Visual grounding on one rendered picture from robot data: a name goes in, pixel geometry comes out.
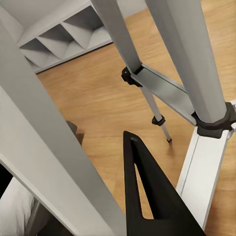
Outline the camera tripod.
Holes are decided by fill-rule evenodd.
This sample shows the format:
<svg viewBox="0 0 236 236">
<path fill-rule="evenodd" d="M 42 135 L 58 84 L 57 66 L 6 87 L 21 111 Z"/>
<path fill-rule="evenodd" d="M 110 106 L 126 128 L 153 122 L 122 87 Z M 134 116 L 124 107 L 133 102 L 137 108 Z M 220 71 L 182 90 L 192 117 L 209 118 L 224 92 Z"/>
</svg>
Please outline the camera tripod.
<svg viewBox="0 0 236 236">
<path fill-rule="evenodd" d="M 145 2 L 182 84 L 141 62 L 117 0 L 91 0 L 152 124 L 172 140 L 155 95 L 195 126 L 176 191 L 204 231 L 236 99 L 224 99 L 200 0 Z M 124 212 L 1 18 L 0 163 L 74 236 L 127 236 Z"/>
</svg>

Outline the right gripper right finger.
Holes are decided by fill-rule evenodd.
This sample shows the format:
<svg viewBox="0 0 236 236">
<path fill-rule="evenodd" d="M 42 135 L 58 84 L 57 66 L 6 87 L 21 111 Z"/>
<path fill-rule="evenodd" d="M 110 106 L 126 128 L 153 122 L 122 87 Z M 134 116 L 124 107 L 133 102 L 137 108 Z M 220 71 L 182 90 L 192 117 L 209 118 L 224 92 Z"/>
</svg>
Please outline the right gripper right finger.
<svg viewBox="0 0 236 236">
<path fill-rule="evenodd" d="M 127 236 L 207 236 L 136 134 L 123 132 Z M 137 166 L 154 219 L 143 217 Z"/>
</svg>

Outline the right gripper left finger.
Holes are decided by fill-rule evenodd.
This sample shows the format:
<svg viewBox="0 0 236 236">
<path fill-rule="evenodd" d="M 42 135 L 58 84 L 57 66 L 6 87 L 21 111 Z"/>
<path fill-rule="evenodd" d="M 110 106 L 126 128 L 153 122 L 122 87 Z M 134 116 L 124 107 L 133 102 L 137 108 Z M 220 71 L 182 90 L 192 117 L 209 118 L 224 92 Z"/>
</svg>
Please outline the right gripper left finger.
<svg viewBox="0 0 236 236">
<path fill-rule="evenodd" d="M 12 178 L 13 175 L 0 163 L 0 199 Z"/>
</svg>

